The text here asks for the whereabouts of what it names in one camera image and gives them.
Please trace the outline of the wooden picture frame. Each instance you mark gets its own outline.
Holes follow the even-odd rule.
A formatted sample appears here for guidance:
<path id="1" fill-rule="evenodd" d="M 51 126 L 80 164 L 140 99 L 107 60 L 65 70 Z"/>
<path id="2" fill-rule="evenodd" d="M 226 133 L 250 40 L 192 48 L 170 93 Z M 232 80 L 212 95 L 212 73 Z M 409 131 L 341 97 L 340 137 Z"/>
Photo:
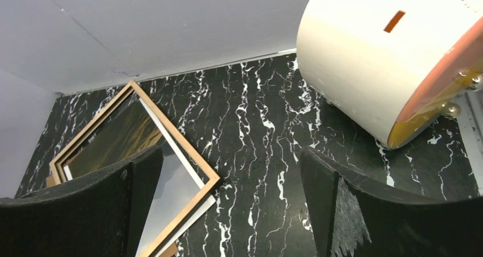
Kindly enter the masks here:
<path id="1" fill-rule="evenodd" d="M 150 146 L 162 151 L 162 170 L 141 179 L 156 188 L 147 194 L 135 256 L 167 254 L 214 204 L 211 190 L 220 179 L 146 92 L 130 81 L 50 162 L 53 180 L 61 184 Z"/>

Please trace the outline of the landscape photo print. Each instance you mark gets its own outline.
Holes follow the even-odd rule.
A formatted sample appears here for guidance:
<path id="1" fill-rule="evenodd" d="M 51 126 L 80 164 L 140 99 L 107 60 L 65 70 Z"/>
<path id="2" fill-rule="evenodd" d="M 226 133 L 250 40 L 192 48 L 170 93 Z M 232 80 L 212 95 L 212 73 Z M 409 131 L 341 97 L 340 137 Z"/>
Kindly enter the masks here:
<path id="1" fill-rule="evenodd" d="M 202 192 L 206 182 L 197 152 L 182 146 L 182 140 L 181 134 L 168 131 L 147 101 L 132 93 L 61 164 L 66 179 L 72 180 L 159 146 L 163 159 L 154 165 L 161 170 L 151 170 L 139 181 L 149 191 L 138 204 L 143 211 L 135 256 L 158 256 L 215 202 Z"/>

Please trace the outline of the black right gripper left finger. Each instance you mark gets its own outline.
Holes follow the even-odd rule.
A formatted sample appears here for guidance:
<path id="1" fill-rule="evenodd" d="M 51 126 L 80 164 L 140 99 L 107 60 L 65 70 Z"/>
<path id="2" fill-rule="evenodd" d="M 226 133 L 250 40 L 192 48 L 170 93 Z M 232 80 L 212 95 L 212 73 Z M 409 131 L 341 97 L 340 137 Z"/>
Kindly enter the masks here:
<path id="1" fill-rule="evenodd" d="M 160 146 L 20 198 L 1 199 L 2 256 L 135 256 L 163 165 Z"/>

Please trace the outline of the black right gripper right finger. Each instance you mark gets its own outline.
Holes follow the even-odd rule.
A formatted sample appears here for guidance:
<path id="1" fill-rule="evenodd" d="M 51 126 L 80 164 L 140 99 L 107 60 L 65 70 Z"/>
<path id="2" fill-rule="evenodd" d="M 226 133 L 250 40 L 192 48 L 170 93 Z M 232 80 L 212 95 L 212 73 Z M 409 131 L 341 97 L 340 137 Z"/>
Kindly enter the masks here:
<path id="1" fill-rule="evenodd" d="M 319 256 L 481 256 L 482 198 L 400 190 L 303 148 L 301 182 Z"/>

